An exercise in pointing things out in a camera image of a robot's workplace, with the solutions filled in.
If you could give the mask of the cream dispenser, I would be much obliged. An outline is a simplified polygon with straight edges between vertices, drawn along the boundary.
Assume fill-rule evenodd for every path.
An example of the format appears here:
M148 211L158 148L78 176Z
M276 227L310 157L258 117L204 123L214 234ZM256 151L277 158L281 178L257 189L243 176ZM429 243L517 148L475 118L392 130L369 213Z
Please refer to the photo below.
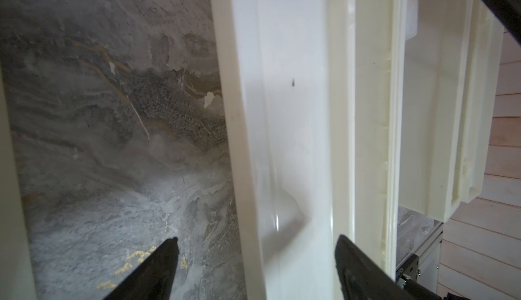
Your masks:
M397 266L407 0L211 0L249 299L341 299L347 236Z
M4 88L1 88L1 298L37 298Z

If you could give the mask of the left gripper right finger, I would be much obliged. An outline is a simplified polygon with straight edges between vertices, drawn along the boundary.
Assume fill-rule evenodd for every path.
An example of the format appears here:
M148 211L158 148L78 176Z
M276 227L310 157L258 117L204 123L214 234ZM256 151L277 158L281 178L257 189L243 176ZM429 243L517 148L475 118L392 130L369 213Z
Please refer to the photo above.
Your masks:
M344 299L439 299L417 282L419 257L411 255L390 278L347 236L341 235L335 248L336 269Z

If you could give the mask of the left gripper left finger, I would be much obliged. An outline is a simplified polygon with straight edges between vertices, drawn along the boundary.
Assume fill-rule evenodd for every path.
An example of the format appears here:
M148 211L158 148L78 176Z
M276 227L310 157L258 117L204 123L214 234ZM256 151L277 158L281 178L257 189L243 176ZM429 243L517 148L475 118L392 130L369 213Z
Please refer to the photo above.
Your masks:
M178 261L178 238L169 238L104 299L169 300Z

